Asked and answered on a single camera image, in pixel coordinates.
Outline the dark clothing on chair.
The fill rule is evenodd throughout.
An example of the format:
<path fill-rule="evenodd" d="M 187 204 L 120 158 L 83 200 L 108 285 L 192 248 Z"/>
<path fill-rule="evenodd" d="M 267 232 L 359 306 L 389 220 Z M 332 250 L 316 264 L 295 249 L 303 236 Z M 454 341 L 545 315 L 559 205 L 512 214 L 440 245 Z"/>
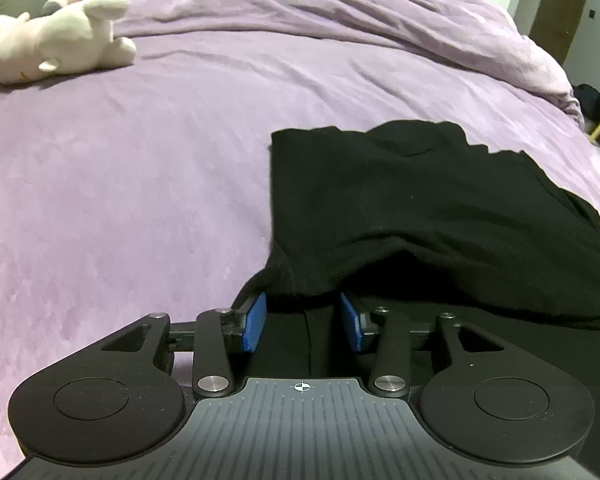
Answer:
<path fill-rule="evenodd" d="M 578 84 L 573 88 L 582 115 L 591 122 L 600 122 L 600 92 L 590 84 Z"/>

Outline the white plush toy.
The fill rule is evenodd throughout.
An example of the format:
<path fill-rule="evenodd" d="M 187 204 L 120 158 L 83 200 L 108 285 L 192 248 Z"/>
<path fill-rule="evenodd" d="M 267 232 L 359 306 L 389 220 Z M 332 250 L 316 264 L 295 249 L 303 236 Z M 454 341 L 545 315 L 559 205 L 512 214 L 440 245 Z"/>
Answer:
<path fill-rule="evenodd" d="M 124 17 L 130 3 L 81 0 L 40 18 L 0 15 L 0 83 L 132 65 L 134 42 L 114 36 L 114 21 Z"/>

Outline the purple bed cover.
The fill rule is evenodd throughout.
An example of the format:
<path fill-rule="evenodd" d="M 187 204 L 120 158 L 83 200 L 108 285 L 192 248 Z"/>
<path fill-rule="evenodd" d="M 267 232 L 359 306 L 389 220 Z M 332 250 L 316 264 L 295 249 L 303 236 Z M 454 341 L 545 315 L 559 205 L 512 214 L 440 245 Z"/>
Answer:
<path fill-rule="evenodd" d="M 455 122 L 600 214 L 570 84 L 476 0 L 132 0 L 121 70 L 0 87 L 0 478 L 31 374 L 151 311 L 228 306 L 268 258 L 280 129 Z"/>

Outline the black garment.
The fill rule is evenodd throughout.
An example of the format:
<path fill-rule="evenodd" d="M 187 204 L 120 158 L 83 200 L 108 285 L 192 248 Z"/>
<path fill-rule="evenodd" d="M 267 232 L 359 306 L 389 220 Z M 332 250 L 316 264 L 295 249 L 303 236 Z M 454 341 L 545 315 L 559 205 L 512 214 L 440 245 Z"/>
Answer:
<path fill-rule="evenodd" d="M 244 294 L 274 318 L 250 374 L 351 374 L 347 297 L 519 318 L 516 341 L 600 386 L 600 215 L 529 155 L 450 122 L 283 130 L 271 197 L 271 255 Z"/>

